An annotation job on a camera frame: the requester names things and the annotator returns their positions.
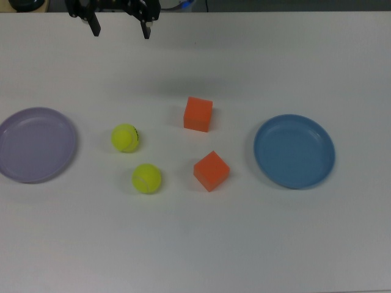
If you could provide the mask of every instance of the yellow tennis ball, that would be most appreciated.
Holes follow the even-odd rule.
[[[142,164],[134,170],[132,183],[139,192],[152,194],[161,184],[160,170],[152,164]]]
[[[132,152],[139,144],[139,134],[130,124],[120,124],[111,132],[111,143],[124,153]]]

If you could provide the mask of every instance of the plastic plate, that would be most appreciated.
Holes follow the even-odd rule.
[[[43,107],[13,114],[0,125],[0,173],[22,183],[51,179],[76,149],[76,132],[61,113]]]
[[[299,115],[276,116],[263,124],[255,136],[254,155],[271,180],[292,189],[319,184],[335,162],[329,134]]]

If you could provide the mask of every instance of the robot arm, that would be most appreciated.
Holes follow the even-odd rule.
[[[87,21],[94,36],[99,36],[100,25],[95,10],[101,9],[122,9],[127,14],[134,16],[141,23],[144,38],[149,38],[151,26],[154,20],[158,20],[161,6],[159,0],[89,0],[83,6],[80,0],[65,0],[69,15],[80,17]]]

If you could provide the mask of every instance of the block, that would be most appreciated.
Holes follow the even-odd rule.
[[[212,107],[212,101],[190,96],[183,116],[183,126],[188,129],[208,132]]]
[[[194,165],[194,176],[211,192],[228,178],[230,167],[212,151]]]

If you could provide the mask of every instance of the lavender plate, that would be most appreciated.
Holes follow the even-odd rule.
[[[0,173],[22,183],[56,176],[76,149],[76,131],[67,117],[43,107],[13,114],[0,125]]]

